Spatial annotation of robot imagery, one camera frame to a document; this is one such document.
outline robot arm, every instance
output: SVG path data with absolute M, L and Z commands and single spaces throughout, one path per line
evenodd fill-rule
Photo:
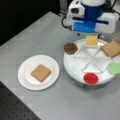
M 73 0 L 64 17 L 66 24 L 63 21 L 62 24 L 76 32 L 113 33 L 120 14 L 111 10 L 105 12 L 105 5 L 106 0 Z

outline white table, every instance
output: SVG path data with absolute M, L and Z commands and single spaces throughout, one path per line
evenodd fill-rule
M 61 26 L 49 12 L 0 47 L 0 81 L 42 120 L 119 120 L 120 75 L 106 87 L 84 90 L 72 83 L 63 66 L 63 46 L 85 38 Z M 17 78 L 20 64 L 34 55 L 49 55 L 59 64 L 57 82 L 42 91 L 24 88 Z

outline food item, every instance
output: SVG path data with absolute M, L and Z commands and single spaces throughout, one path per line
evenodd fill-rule
M 51 70 L 43 65 L 39 65 L 31 75 L 35 77 L 38 81 L 44 82 L 44 80 L 51 74 Z
M 93 36 L 93 35 L 86 36 L 86 45 L 97 46 L 98 45 L 98 36 Z
M 98 76 L 95 73 L 86 73 L 84 75 L 84 81 L 90 85 L 98 83 Z
M 120 54 L 120 45 L 115 40 L 112 40 L 110 43 L 103 45 L 101 49 L 107 56 L 111 58 Z
M 112 62 L 108 65 L 107 70 L 111 74 L 120 74 L 120 63 Z
M 67 54 L 74 54 L 78 48 L 74 43 L 69 42 L 64 45 L 64 50 Z

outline plate rim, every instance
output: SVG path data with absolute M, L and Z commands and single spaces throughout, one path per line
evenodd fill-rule
M 53 61 L 53 63 L 54 63 L 54 65 L 55 65 L 55 67 L 56 67 L 56 71 L 55 71 L 55 78 L 54 78 L 54 80 L 52 80 L 52 82 L 50 83 L 50 84 L 47 84 L 45 87 L 42 87 L 42 88 L 30 88 L 30 87 L 27 87 L 25 84 L 23 84 L 22 82 L 21 82 L 21 76 L 20 76 L 20 70 L 22 69 L 22 67 L 23 67 L 23 65 L 26 63 L 26 62 L 28 62 L 30 59 L 32 59 L 32 58 L 34 58 L 34 57 L 48 57 L 48 58 L 50 58 L 52 61 Z M 26 89 L 29 89 L 29 90 L 43 90 L 43 89 L 46 89 L 46 88 L 48 88 L 48 87 L 50 87 L 52 84 L 54 84 L 56 81 L 57 81 L 57 78 L 59 77 L 59 73 L 60 73 L 60 68 L 59 68 L 59 65 L 58 65 L 58 62 L 54 59 L 54 58 L 52 58 L 51 56 L 48 56 L 48 55 L 34 55 L 34 56 L 31 56 L 31 57 L 29 57 L 29 58 L 27 58 L 26 60 L 24 60 L 22 63 L 21 63 L 21 65 L 19 66 L 19 68 L 18 68 L 18 72 L 17 72 L 17 77 L 18 77 L 18 81 L 19 81 L 19 83 L 23 86 L 23 87 L 25 87 Z

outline green food item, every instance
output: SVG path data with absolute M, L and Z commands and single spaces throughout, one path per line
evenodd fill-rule
M 112 62 L 107 66 L 107 70 L 111 74 L 120 74 L 120 63 Z

